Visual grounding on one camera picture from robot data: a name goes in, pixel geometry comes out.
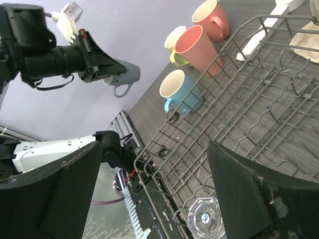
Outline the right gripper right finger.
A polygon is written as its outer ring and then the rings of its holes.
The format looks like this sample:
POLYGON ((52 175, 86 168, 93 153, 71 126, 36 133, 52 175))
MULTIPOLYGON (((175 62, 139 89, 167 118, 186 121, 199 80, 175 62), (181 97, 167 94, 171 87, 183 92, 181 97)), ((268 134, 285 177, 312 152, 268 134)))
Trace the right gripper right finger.
POLYGON ((317 239, 319 185, 210 141, 208 162, 229 239, 317 239))

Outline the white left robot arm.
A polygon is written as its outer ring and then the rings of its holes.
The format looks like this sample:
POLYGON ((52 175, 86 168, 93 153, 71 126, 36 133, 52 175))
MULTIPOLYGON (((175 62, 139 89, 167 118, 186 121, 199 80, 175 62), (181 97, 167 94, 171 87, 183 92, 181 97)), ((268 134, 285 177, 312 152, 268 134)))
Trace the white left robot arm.
MULTIPOLYGON (((67 4, 59 12, 46 13, 39 5, 2 3, 0 6, 0 95, 17 75, 34 89, 42 90, 44 78, 61 76, 71 83, 75 75, 86 83, 102 80, 117 88, 131 87, 141 77, 139 66, 114 59, 78 29, 83 9, 67 4)), ((114 131, 98 131, 75 139, 25 142, 0 138, 0 177, 24 173, 62 158, 98 141, 103 162, 130 172, 134 155, 125 150, 114 131)))

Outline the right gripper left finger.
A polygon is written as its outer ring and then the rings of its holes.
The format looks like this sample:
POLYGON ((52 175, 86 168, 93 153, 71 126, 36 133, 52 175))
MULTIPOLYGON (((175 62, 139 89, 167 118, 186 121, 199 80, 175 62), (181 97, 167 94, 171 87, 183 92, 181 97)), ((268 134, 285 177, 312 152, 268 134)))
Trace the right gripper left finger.
POLYGON ((80 239, 101 160, 101 144, 93 142, 1 181, 0 237, 80 239))

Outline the yellow-green mug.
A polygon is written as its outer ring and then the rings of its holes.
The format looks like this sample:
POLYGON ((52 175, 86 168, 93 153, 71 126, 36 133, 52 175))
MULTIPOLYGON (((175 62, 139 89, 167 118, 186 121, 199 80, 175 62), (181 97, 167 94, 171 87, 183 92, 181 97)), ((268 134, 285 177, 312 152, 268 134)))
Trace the yellow-green mug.
POLYGON ((170 52, 171 63, 177 67, 189 64, 183 57, 175 52, 176 43, 186 30, 186 26, 178 26, 167 36, 164 42, 164 47, 170 52))

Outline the clear glass cup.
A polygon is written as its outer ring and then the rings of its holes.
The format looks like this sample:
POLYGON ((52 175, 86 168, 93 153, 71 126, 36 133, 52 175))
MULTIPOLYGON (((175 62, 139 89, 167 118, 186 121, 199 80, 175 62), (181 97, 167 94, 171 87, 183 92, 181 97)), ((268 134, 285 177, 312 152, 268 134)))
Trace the clear glass cup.
POLYGON ((223 218, 216 197, 198 198, 188 209, 187 225, 195 239, 222 239, 223 218))

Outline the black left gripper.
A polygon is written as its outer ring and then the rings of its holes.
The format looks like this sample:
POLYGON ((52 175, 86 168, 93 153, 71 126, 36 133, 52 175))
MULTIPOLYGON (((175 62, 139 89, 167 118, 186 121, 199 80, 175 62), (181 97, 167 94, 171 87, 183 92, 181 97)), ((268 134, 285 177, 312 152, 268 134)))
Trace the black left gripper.
POLYGON ((39 80, 77 73, 86 83, 126 73, 105 53, 90 32, 79 29, 77 46, 58 46, 47 28, 44 9, 31 4, 0 6, 0 86, 21 74, 31 87, 39 80))

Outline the grey-blue dotted mug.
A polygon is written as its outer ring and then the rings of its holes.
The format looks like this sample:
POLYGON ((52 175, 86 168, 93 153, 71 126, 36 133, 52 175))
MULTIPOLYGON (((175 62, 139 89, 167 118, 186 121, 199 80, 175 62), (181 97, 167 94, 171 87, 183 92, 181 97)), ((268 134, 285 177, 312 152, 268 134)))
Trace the grey-blue dotted mug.
POLYGON ((114 87, 113 88, 113 95, 117 98, 122 98, 122 97, 127 95, 129 90, 131 89, 132 85, 140 79, 141 70, 140 70, 139 66, 137 66, 133 63, 123 61, 120 59, 116 59, 116 61, 118 61, 120 64, 124 65, 126 67, 127 71, 125 73, 122 73, 122 74, 112 75, 108 78, 105 78, 103 80, 103 83, 106 86, 113 86, 114 87), (118 95, 116 93, 116 89, 122 85, 127 85, 128 87, 122 95, 118 95))

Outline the light blue mug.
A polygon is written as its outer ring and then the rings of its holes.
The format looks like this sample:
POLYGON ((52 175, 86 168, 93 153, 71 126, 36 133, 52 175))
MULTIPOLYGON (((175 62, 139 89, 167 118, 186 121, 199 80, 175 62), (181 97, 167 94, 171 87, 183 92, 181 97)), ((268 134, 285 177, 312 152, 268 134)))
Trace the light blue mug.
POLYGON ((159 94, 166 99, 164 110, 168 113, 171 104, 178 106, 180 114, 188 111, 197 111, 203 104, 202 91, 183 70, 177 69, 170 72, 162 81, 159 94))

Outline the pink handleless tumbler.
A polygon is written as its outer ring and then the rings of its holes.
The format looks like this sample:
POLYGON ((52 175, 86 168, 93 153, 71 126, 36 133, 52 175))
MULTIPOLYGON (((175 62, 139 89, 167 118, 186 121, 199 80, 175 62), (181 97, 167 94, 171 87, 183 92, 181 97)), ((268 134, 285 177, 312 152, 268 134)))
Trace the pink handleless tumbler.
POLYGON ((188 28, 179 38, 175 52, 206 77, 221 72, 223 62, 201 25, 188 28))

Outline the pink mug with handle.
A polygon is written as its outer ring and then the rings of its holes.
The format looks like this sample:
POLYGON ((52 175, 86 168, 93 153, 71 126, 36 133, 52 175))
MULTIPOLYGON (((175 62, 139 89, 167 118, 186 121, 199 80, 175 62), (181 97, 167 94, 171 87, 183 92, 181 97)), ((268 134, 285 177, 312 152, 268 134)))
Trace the pink mug with handle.
POLYGON ((222 6, 217 0, 206 0, 193 13, 191 20, 201 25, 209 39, 223 41, 230 33, 230 26, 222 6))

